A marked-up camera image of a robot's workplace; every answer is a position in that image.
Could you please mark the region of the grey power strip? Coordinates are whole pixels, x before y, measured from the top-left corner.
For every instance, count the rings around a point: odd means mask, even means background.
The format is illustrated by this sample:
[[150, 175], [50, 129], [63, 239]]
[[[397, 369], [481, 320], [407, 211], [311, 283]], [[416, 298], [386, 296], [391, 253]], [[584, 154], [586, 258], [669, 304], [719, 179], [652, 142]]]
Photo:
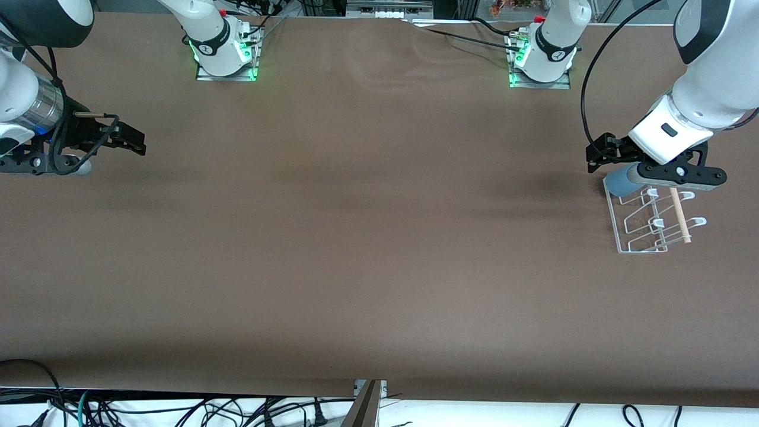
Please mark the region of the grey power strip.
[[345, 17], [434, 19], [432, 0], [346, 0]]

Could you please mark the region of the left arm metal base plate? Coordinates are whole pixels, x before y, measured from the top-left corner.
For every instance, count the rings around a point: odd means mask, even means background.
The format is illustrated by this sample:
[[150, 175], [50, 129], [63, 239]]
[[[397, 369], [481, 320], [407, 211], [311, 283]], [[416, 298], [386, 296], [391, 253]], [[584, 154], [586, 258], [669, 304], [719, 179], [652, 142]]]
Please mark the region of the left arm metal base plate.
[[507, 47], [518, 48], [516, 51], [507, 49], [506, 53], [510, 87], [542, 90], [568, 90], [571, 88], [571, 78], [569, 76], [569, 68], [572, 66], [571, 60], [567, 63], [559, 79], [552, 82], [536, 81], [526, 75], [523, 69], [518, 67], [518, 63], [523, 62], [532, 51], [528, 35], [521, 31], [510, 31], [507, 36], [503, 37], [503, 41]]

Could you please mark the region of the aluminium frame post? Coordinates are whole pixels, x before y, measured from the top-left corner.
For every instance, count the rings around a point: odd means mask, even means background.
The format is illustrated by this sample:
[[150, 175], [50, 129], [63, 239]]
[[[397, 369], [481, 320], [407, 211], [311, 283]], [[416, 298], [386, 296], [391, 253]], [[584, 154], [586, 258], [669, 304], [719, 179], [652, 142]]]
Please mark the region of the aluminium frame post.
[[357, 379], [353, 393], [355, 399], [340, 427], [377, 427], [379, 406], [387, 397], [387, 381]]

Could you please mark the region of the blue plastic cup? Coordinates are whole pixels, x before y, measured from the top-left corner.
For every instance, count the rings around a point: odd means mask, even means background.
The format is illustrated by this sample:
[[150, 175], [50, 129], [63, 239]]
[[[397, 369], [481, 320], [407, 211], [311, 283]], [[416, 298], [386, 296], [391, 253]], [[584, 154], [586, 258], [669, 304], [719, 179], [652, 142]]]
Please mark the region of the blue plastic cup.
[[629, 163], [616, 168], [604, 178], [605, 189], [615, 197], [627, 197], [641, 189], [645, 184], [640, 182], [637, 173], [639, 162]]

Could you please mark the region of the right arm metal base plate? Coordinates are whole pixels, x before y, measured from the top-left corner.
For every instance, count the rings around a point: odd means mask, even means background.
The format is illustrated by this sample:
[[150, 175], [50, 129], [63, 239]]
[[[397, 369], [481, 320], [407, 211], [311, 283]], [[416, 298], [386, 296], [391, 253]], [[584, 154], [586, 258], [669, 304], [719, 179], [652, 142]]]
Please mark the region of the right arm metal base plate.
[[260, 57], [262, 54], [262, 28], [252, 29], [250, 23], [230, 16], [225, 17], [228, 25], [228, 37], [211, 56], [211, 46], [190, 41], [193, 59], [197, 62], [196, 80], [198, 81], [237, 81], [252, 82], [257, 80]]

